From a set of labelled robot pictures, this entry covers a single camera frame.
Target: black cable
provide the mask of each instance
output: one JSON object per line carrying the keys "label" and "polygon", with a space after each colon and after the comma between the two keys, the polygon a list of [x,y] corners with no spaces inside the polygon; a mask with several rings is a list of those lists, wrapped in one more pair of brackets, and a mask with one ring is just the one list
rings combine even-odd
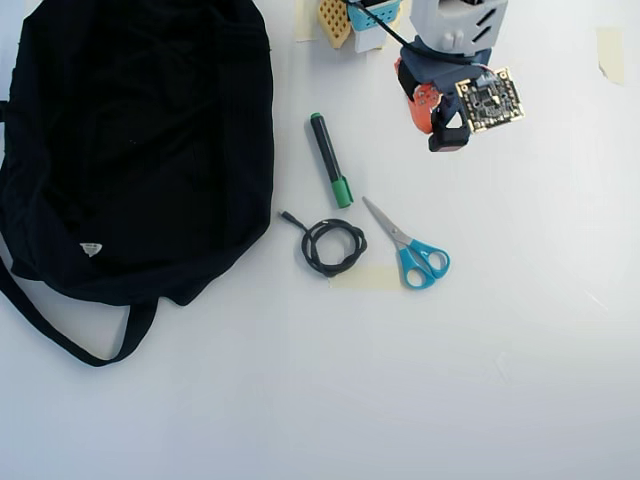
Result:
{"label": "black cable", "polygon": [[[304,230],[304,237],[302,237],[302,243],[300,245],[302,254],[311,268],[327,278],[335,277],[336,275],[349,270],[355,265],[360,256],[367,249],[367,240],[364,238],[364,232],[344,220],[332,218],[329,220],[323,220],[316,223],[313,227],[307,228],[289,212],[282,212],[280,215],[288,222]],[[353,253],[348,255],[342,263],[339,263],[338,265],[325,265],[320,260],[320,255],[318,255],[318,248],[316,245],[323,235],[335,229],[344,230],[351,235],[356,246]]]}
{"label": "black cable", "polygon": [[371,20],[375,21],[378,25],[382,27],[382,29],[391,35],[400,45],[402,45],[407,50],[415,53],[416,55],[420,55],[421,57],[429,58],[431,60],[441,60],[443,62],[454,63],[456,65],[471,65],[473,60],[467,59],[464,57],[454,57],[453,55],[447,55],[445,53],[438,53],[434,51],[427,51],[421,48],[418,48],[414,45],[411,45],[404,38],[398,35],[395,30],[393,30],[386,22],[380,20],[376,15],[371,13],[367,7],[365,7],[362,2],[350,2],[349,0],[342,0],[342,3],[346,3],[347,5],[351,5],[352,7],[357,8],[358,10],[364,12]]}

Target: tape strip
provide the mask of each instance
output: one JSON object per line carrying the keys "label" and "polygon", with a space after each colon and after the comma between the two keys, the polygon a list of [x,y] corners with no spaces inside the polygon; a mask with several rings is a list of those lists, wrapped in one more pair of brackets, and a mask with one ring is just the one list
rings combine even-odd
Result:
{"label": "tape strip", "polygon": [[616,27],[598,28],[598,62],[606,78],[624,85],[624,41],[622,30]]}
{"label": "tape strip", "polygon": [[361,266],[329,279],[331,288],[353,290],[402,290],[398,266]]}
{"label": "tape strip", "polygon": [[316,0],[295,0],[296,42],[317,40],[316,25],[318,23],[318,2]]}

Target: black tote bag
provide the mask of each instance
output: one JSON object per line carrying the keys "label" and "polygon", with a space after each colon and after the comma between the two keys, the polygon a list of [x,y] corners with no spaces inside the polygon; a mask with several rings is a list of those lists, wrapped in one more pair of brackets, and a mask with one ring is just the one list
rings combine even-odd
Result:
{"label": "black tote bag", "polygon": [[0,230],[14,275],[131,306],[122,349],[63,336],[4,265],[2,292],[83,362],[126,358],[160,297],[188,304],[269,226],[272,100],[251,0],[44,0],[0,105]]}

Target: bag strap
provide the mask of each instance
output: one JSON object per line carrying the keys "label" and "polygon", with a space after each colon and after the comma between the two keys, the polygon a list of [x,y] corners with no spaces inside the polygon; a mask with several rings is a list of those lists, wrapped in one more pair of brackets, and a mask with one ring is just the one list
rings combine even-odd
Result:
{"label": "bag strap", "polygon": [[145,337],[158,308],[158,300],[147,303],[132,305],[127,319],[127,329],[124,333],[124,340],[120,352],[111,360],[103,360],[91,355],[89,352],[78,346],[51,325],[38,311],[35,305],[29,300],[27,295],[15,282],[9,270],[0,260],[0,290],[6,295],[9,301],[24,315],[24,317],[45,337],[54,341],[64,348],[78,360],[91,365],[92,367],[104,367],[111,363],[124,360],[131,355],[140,342]]}

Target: black marker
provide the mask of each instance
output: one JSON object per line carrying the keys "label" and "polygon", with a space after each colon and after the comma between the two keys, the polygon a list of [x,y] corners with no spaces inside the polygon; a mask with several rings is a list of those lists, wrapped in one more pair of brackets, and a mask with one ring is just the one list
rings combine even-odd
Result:
{"label": "black marker", "polygon": [[329,131],[324,122],[324,117],[319,113],[311,115],[311,127],[318,141],[322,160],[324,160],[324,165],[329,174],[329,180],[331,180],[333,195],[336,197],[338,206],[340,208],[346,208],[353,203],[353,196],[351,195],[347,178],[340,172],[336,152],[333,150],[331,137],[329,137]]}

